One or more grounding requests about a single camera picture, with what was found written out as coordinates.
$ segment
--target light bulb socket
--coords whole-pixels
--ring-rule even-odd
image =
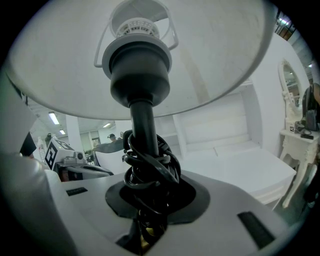
[[[102,68],[111,79],[112,97],[127,108],[137,101],[148,101],[153,107],[160,104],[170,92],[169,49],[159,39],[143,34],[125,35],[114,42],[102,58]]]

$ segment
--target white platform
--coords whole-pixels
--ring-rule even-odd
[[[227,151],[220,148],[218,153],[222,156],[214,149],[189,153],[180,159],[181,169],[235,185],[262,204],[285,195],[296,174],[290,166],[257,147],[228,154]]]

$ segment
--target white ceiling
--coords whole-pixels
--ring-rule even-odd
[[[37,141],[38,137],[44,139],[48,133],[55,134],[57,138],[65,137],[68,135],[65,114],[55,111],[54,113],[60,124],[54,124],[49,117],[49,112],[52,111],[51,109],[36,103],[30,98],[28,98],[28,107],[37,117],[30,130],[31,136],[34,141]],[[115,121],[87,119],[81,117],[78,118],[80,133],[103,129],[103,126],[107,123],[111,123],[112,126],[115,125]],[[60,130],[64,130],[66,134],[62,135],[60,133]]]

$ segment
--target white vanity table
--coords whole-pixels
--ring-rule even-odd
[[[303,116],[302,96],[304,91],[299,77],[287,60],[283,60],[278,66],[282,95],[285,101],[285,129],[280,131],[284,136],[283,150],[280,159],[290,164],[291,159],[298,160],[298,168],[289,194],[282,203],[282,207],[288,207],[291,198],[302,183],[308,164],[313,164],[317,155],[319,133],[311,133],[313,139],[301,138],[300,133],[295,133],[295,122],[301,121]]]
[[[318,150],[319,133],[312,132],[313,139],[301,138],[300,134],[292,133],[288,130],[282,130],[280,134],[284,136],[283,150],[280,159],[289,164],[289,157],[286,157],[289,155],[292,159],[299,161],[299,167],[292,188],[282,203],[283,208],[286,208],[300,186],[306,174],[308,164],[313,164],[315,161]]]

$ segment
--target white lamp shade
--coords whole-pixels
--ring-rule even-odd
[[[239,86],[260,63],[273,29],[263,0],[161,0],[179,39],[171,51],[170,93],[156,117],[208,104]],[[6,72],[36,102],[73,116],[130,119],[94,67],[99,39],[120,0],[53,0],[29,21],[11,47]],[[115,37],[106,33],[99,61]]]

